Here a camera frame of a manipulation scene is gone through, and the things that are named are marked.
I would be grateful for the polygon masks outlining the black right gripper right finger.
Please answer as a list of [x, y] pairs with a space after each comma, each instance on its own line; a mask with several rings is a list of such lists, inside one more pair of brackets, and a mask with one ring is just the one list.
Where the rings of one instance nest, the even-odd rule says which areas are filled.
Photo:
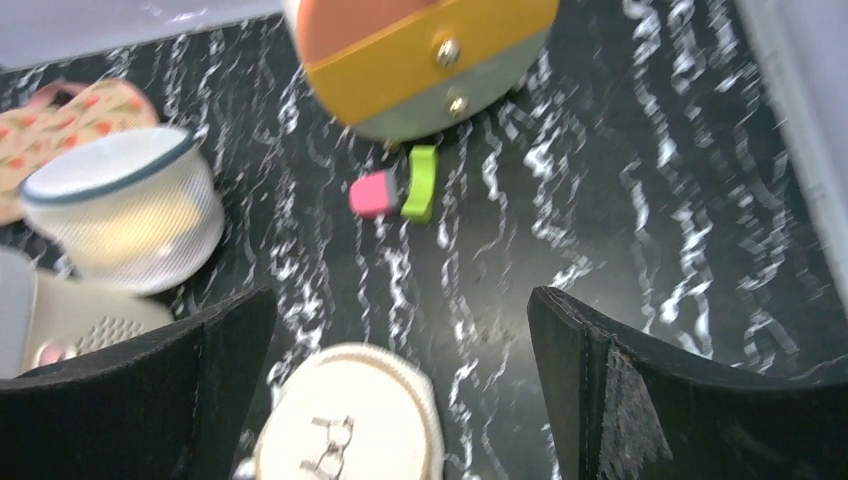
[[567, 479], [843, 479], [847, 361], [787, 378], [688, 353], [565, 292], [527, 317]]

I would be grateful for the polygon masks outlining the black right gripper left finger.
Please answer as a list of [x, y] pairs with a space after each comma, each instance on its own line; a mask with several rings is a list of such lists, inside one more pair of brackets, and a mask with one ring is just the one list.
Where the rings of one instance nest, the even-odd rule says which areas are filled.
[[277, 319], [247, 291], [1, 384], [5, 479], [225, 479]]

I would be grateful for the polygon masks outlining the beige-trimmed white mesh laundry bag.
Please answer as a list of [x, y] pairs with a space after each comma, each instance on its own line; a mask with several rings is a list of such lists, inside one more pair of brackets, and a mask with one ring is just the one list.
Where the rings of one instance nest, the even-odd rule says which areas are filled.
[[367, 343], [321, 350], [272, 396], [234, 479], [441, 479], [445, 446], [430, 378]]

